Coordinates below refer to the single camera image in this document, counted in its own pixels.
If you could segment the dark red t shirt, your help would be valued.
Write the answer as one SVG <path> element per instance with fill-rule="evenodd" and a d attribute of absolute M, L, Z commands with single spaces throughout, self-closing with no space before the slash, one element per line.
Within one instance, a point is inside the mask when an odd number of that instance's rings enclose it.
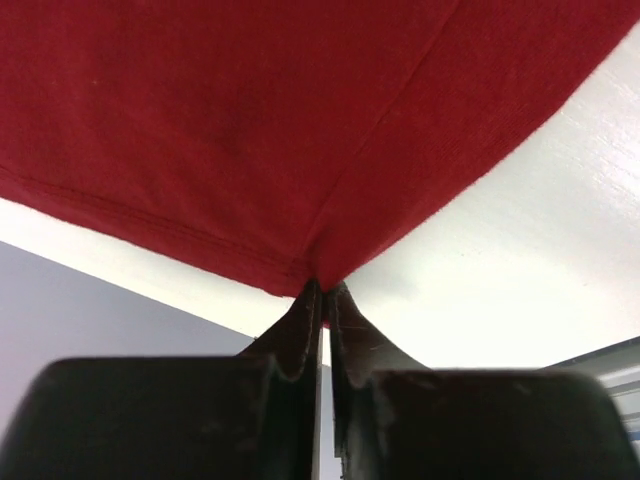
<path fill-rule="evenodd" d="M 278 296 L 353 273 L 493 171 L 635 1 L 5 1 L 1 196 Z"/>

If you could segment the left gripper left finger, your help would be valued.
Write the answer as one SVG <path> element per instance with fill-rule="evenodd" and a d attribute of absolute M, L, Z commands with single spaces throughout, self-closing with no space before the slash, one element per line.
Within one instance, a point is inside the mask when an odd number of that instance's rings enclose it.
<path fill-rule="evenodd" d="M 323 294 L 234 356 L 67 358 L 33 380 L 5 479 L 315 479 Z"/>

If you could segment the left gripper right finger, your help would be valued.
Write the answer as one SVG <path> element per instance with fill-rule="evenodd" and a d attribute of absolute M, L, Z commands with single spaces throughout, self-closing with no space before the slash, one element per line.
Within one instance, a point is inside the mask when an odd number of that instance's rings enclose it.
<path fill-rule="evenodd" d="M 569 370 L 431 369 L 325 295 L 334 445 L 347 479 L 635 479 L 639 459 L 594 378 Z"/>

